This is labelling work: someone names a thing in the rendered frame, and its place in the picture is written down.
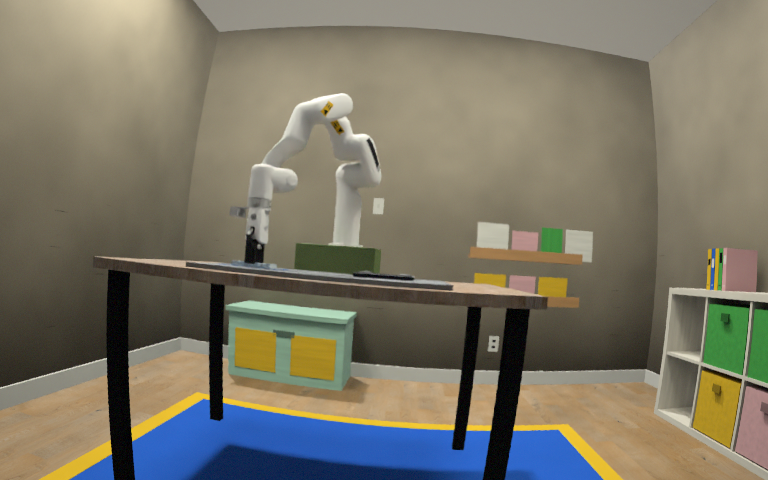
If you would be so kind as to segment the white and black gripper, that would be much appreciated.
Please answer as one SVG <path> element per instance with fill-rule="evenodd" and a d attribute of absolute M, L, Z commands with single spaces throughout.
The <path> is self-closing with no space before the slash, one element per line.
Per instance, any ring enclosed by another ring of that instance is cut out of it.
<path fill-rule="evenodd" d="M 264 245 L 268 243 L 269 212 L 271 209 L 260 207 L 249 207 L 247 209 L 249 209 L 249 212 L 246 226 L 245 263 L 263 263 Z M 264 220 L 263 222 L 261 221 L 262 219 Z"/>

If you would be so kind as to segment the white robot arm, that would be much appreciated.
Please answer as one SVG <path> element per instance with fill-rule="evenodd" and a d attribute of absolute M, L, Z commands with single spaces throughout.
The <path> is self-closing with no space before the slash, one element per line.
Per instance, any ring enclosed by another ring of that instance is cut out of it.
<path fill-rule="evenodd" d="M 298 182 L 296 174 L 280 166 L 306 147 L 314 125 L 324 124 L 336 159 L 359 159 L 361 163 L 343 164 L 336 171 L 334 236 L 329 245 L 363 247 L 359 245 L 362 199 L 357 188 L 379 185 L 381 169 L 372 138 L 352 133 L 346 117 L 352 109 L 353 102 L 347 94 L 324 96 L 297 105 L 282 139 L 265 156 L 262 164 L 251 169 L 247 207 L 230 207 L 229 215 L 245 218 L 246 208 L 271 209 L 272 193 L 294 190 Z"/>

